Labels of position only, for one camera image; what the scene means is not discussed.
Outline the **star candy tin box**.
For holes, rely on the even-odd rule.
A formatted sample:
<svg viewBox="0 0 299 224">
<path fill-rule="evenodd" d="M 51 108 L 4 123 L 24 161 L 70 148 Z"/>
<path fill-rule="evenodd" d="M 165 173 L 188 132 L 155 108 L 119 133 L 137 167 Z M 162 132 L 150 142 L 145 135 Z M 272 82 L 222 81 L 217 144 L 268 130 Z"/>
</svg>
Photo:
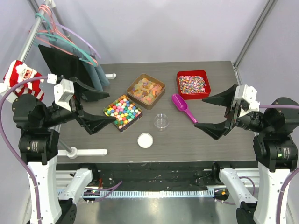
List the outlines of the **star candy tin box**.
<svg viewBox="0 0 299 224">
<path fill-rule="evenodd" d="M 115 117 L 113 125 L 122 133 L 143 116 L 138 107 L 127 95 L 122 95 L 103 109 L 108 117 Z"/>
</svg>

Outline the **purple plastic scoop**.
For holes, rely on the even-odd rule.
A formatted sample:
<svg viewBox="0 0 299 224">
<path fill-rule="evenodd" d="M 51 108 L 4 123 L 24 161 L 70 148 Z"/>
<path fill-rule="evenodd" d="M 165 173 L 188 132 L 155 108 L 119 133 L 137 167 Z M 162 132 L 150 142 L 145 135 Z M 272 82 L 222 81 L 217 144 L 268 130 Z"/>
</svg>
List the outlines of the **purple plastic scoop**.
<svg viewBox="0 0 299 224">
<path fill-rule="evenodd" d="M 173 94 L 171 96 L 171 99 L 172 99 L 174 105 L 177 107 L 177 109 L 179 111 L 184 112 L 191 119 L 191 121 L 194 124 L 198 123 L 195 116 L 190 112 L 190 110 L 188 108 L 188 104 L 186 103 L 186 101 L 180 95 Z"/>
</svg>

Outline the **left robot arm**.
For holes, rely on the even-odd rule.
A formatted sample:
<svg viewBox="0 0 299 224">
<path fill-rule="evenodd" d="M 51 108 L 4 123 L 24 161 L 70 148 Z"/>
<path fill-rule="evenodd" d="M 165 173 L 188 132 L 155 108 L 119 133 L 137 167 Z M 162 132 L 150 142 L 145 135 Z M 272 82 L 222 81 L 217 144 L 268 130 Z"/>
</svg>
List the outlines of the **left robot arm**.
<svg viewBox="0 0 299 224">
<path fill-rule="evenodd" d="M 57 79 L 54 83 L 55 101 L 46 106 L 31 94 L 18 97 L 12 104 L 13 120 L 21 130 L 19 150 L 21 162 L 28 172 L 32 224 L 72 224 L 77 204 L 85 188 L 95 186 L 100 179 L 93 163 L 82 163 L 66 190 L 58 195 L 56 167 L 59 132 L 55 126 L 75 120 L 89 134 L 95 134 L 115 121 L 115 117 L 92 115 L 84 111 L 78 91 L 87 86 L 77 80 Z"/>
</svg>

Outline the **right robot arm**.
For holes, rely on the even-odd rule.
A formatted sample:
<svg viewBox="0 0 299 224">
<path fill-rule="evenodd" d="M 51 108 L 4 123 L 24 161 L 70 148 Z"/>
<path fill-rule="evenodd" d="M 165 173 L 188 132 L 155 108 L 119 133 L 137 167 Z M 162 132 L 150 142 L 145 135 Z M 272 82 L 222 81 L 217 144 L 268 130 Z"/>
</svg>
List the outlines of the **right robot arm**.
<svg viewBox="0 0 299 224">
<path fill-rule="evenodd" d="M 214 140 L 234 127 L 255 133 L 253 149 L 259 170 L 259 194 L 254 197 L 233 168 L 213 165 L 211 179 L 224 184 L 236 205 L 240 224 L 284 224 L 291 179 L 298 173 L 299 151 L 291 133 L 299 125 L 299 105 L 290 98 L 277 98 L 264 107 L 257 91 L 248 85 L 233 85 L 226 91 L 204 98 L 209 104 L 226 108 L 225 121 L 197 123 L 195 126 Z"/>
</svg>

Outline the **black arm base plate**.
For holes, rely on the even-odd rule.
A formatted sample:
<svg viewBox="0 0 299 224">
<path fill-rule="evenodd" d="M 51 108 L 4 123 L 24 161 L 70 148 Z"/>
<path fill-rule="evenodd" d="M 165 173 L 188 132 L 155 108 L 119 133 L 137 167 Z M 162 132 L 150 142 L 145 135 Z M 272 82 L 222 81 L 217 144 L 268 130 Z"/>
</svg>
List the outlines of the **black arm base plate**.
<svg viewBox="0 0 299 224">
<path fill-rule="evenodd" d="M 196 191 L 220 187 L 218 171 L 233 168 L 239 176 L 259 182 L 256 161 L 178 161 L 97 163 L 98 177 L 89 187 L 119 191 Z"/>
</svg>

